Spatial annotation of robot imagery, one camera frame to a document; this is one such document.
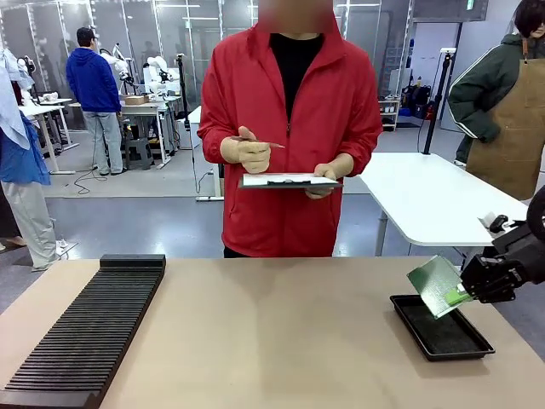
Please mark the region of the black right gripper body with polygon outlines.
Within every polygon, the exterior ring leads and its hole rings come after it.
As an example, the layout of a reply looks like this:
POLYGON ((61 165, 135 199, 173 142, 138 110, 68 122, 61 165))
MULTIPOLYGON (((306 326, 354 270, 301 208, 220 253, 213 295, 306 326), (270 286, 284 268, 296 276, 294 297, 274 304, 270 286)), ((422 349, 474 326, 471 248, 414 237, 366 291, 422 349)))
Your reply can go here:
POLYGON ((537 236, 527 222, 492 241, 492 249, 474 256, 461 273, 462 286, 482 303, 513 301, 515 290, 537 283, 537 236))

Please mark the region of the green PCB board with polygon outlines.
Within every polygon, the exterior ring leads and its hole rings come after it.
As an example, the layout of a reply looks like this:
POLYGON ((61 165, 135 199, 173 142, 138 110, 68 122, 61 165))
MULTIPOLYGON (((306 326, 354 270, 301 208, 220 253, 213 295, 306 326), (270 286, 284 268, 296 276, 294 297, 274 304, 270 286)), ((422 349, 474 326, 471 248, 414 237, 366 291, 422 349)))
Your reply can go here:
POLYGON ((444 300, 444 295, 462 281, 459 269, 442 256, 432 257, 410 271, 407 278, 436 320, 460 305, 449 305, 444 300))

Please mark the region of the red pen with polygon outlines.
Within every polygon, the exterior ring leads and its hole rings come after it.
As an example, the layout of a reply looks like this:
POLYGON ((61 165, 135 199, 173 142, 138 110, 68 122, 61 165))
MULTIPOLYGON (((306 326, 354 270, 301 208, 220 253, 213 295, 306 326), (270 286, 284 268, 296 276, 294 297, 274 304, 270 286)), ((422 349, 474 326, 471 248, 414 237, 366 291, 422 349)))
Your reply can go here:
POLYGON ((242 142, 265 143, 268 146, 274 147, 274 148, 285 148, 284 145, 281 145, 281 144, 278 144, 278 143, 268 142, 268 141, 251 140, 251 139, 248 139, 248 138, 243 138, 242 136, 231 136, 230 139, 232 139, 234 141, 242 141, 242 142))

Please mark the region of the person's right forearm red sleeve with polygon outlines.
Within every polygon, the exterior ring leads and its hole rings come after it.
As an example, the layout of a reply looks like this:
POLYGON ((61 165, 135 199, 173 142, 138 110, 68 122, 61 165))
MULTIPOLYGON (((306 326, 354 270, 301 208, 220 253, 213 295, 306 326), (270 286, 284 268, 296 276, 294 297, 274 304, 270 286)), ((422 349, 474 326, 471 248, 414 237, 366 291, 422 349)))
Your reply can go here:
POLYGON ((216 121, 202 119, 198 128, 205 159, 213 164, 236 164, 239 162, 238 132, 216 121))

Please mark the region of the black slotted PCB rack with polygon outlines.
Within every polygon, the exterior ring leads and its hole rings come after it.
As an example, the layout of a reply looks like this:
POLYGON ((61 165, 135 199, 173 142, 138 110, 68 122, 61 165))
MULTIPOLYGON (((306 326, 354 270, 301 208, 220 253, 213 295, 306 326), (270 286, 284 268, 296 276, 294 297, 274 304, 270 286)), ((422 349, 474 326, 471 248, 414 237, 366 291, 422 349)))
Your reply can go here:
POLYGON ((0 389, 0 409, 99 409, 165 268, 164 255, 104 255, 0 389))

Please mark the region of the person's right hand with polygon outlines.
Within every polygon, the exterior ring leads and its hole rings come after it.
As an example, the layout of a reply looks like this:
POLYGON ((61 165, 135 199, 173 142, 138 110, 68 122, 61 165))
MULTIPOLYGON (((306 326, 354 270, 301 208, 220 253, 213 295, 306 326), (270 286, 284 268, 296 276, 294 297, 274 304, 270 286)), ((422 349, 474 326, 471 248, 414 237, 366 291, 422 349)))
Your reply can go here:
POLYGON ((241 164, 249 174, 265 172, 270 164, 271 144, 258 141, 247 127, 240 126, 238 134, 221 142, 221 156, 229 164, 241 164))

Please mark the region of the large white table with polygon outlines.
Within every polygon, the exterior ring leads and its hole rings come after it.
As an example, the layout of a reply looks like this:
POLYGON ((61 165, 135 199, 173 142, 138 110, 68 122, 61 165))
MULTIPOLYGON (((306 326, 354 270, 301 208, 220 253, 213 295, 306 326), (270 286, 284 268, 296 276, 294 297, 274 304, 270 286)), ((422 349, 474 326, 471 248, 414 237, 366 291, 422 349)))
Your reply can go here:
POLYGON ((526 217, 526 204, 436 154, 374 153, 359 179, 381 210, 375 256, 393 225, 411 246, 454 249, 461 267, 491 245, 487 215, 526 217))

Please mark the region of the person in brown apron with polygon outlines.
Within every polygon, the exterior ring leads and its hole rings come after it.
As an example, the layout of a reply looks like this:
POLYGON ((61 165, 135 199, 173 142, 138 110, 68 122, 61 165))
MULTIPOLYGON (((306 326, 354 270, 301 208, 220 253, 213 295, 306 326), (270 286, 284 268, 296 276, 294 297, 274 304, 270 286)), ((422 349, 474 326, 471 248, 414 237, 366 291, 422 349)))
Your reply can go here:
POLYGON ((514 26, 451 85, 448 104, 464 134, 456 164, 524 201, 545 149, 545 0, 521 0, 514 26))

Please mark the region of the wooden shoe shelf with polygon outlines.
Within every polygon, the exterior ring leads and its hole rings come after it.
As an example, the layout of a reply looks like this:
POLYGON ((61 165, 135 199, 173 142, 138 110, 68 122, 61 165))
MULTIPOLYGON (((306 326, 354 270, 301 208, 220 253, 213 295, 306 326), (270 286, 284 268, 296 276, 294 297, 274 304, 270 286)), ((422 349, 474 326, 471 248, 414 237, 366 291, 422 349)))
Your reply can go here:
POLYGON ((400 99, 385 98, 378 101, 380 107, 382 128, 385 131, 395 131, 398 124, 400 99))

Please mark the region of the person in red jacket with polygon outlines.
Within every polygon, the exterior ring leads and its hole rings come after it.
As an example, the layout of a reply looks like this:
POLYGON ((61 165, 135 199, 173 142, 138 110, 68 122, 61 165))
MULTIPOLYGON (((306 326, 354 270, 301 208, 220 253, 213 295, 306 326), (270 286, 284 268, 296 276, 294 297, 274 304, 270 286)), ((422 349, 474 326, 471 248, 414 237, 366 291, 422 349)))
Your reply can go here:
MULTIPOLYGON (((247 127, 274 142, 260 174, 311 173, 332 164, 348 129, 382 127, 376 73, 345 40, 331 0, 261 0, 257 23, 214 48, 200 121, 247 127)), ((241 164, 225 168, 225 257, 329 257, 342 190, 310 199, 305 188, 244 188, 241 164)))

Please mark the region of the thin black background tripod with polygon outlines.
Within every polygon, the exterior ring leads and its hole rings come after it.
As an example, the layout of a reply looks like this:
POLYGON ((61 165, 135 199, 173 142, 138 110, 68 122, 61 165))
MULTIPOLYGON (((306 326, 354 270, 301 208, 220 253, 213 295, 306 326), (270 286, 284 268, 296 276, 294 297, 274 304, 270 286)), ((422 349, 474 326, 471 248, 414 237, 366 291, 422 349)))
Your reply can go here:
POLYGON ((179 72, 179 82, 180 82, 181 99, 182 99, 182 106, 183 106, 183 111, 182 111, 183 124, 184 124, 185 130, 188 133, 190 133, 191 124, 189 120, 188 103, 186 98, 186 82, 185 82, 183 57, 184 55, 182 53, 177 54, 175 58, 175 62, 177 64, 178 72, 179 72))

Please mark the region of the grey step stool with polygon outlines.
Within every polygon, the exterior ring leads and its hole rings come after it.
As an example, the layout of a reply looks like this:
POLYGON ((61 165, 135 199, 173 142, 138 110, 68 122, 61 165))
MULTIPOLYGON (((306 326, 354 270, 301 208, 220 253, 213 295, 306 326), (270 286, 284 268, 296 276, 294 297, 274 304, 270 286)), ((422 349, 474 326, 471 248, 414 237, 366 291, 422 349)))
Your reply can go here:
POLYGON ((127 170, 149 170, 154 164, 151 148, 145 138, 127 139, 124 143, 124 154, 127 170))

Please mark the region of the white background desk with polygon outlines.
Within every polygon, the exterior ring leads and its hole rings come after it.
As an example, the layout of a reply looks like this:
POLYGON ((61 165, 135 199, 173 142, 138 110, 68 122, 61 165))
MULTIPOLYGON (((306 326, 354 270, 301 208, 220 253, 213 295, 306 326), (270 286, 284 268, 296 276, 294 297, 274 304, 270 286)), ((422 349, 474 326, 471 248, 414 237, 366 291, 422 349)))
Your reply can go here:
POLYGON ((178 150, 178 142, 175 140, 177 125, 173 118, 180 99, 180 96, 166 96, 140 105, 127 105, 126 101, 121 101, 124 116, 156 119, 161 153, 161 160, 156 165, 157 170, 167 165, 171 160, 170 154, 178 150))

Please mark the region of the person in light blue shirt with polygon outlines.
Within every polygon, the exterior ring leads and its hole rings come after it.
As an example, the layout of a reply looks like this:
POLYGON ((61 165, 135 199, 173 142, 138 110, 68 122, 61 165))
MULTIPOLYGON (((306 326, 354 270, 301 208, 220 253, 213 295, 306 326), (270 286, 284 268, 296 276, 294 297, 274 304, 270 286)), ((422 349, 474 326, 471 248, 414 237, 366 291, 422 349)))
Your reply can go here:
POLYGON ((33 85, 16 57, 0 46, 0 184, 35 271, 58 260, 56 237, 43 187, 50 175, 37 132, 20 110, 16 90, 33 85))

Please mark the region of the white desk with leg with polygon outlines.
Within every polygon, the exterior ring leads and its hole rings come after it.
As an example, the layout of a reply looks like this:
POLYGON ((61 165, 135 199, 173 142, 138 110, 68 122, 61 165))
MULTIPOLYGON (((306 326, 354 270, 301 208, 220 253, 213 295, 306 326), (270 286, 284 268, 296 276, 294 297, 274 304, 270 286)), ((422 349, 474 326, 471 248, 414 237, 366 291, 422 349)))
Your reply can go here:
POLYGON ((49 115, 49 119, 51 119, 51 114, 53 112, 58 112, 60 114, 61 122, 63 124, 66 139, 68 141, 68 145, 66 148, 64 148, 64 151, 70 150, 78 146, 78 143, 72 143, 69 129, 67 128, 67 124, 65 121, 63 108, 64 107, 62 105, 38 105, 20 107, 21 112, 25 115, 26 118, 33 118, 39 123, 39 129, 43 133, 43 139, 45 140, 46 147, 48 148, 49 159, 51 162, 51 166, 48 167, 48 170, 49 174, 52 176, 72 176, 76 174, 75 170, 62 170, 59 167, 55 156, 55 149, 49 135, 49 129, 47 128, 46 115, 49 115))

